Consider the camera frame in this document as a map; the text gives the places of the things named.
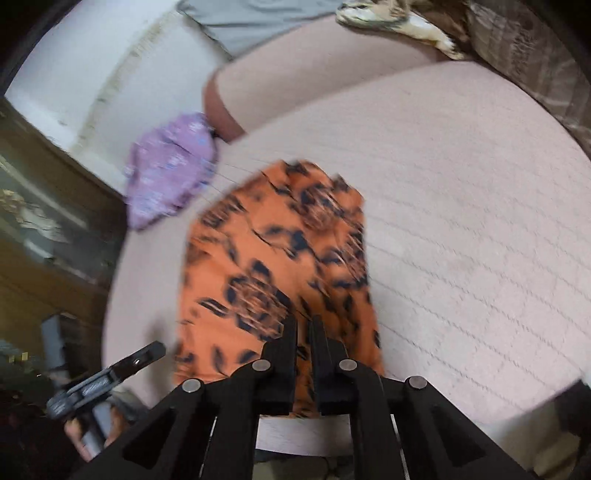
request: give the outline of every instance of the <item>orange floral fabric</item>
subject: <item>orange floral fabric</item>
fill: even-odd
[[[193,224],[178,321],[176,383],[221,380],[298,321],[294,412],[316,412],[307,323],[383,374],[363,250],[363,197],[309,162],[275,163]]]

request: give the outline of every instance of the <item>finger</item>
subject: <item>finger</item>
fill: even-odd
[[[128,427],[129,423],[122,413],[116,407],[111,407],[111,432],[105,441],[105,447],[113,443]]]
[[[90,462],[92,460],[92,455],[86,449],[84,443],[82,443],[82,436],[84,435],[84,432],[80,422],[77,419],[67,421],[64,425],[64,431],[82,459],[85,462]]]

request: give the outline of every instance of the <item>white wall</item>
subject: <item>white wall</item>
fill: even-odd
[[[182,112],[226,61],[173,0],[82,0],[29,55],[7,99],[55,145],[123,192],[129,146]]]

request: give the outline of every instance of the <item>purple cloth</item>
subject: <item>purple cloth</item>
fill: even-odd
[[[125,174],[128,224],[135,230],[175,215],[216,170],[216,150],[202,113],[181,115],[131,148]]]

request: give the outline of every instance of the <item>gray cloth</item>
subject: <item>gray cloth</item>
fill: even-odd
[[[177,10],[199,23],[232,57],[299,27],[334,14],[342,0],[181,0]]]

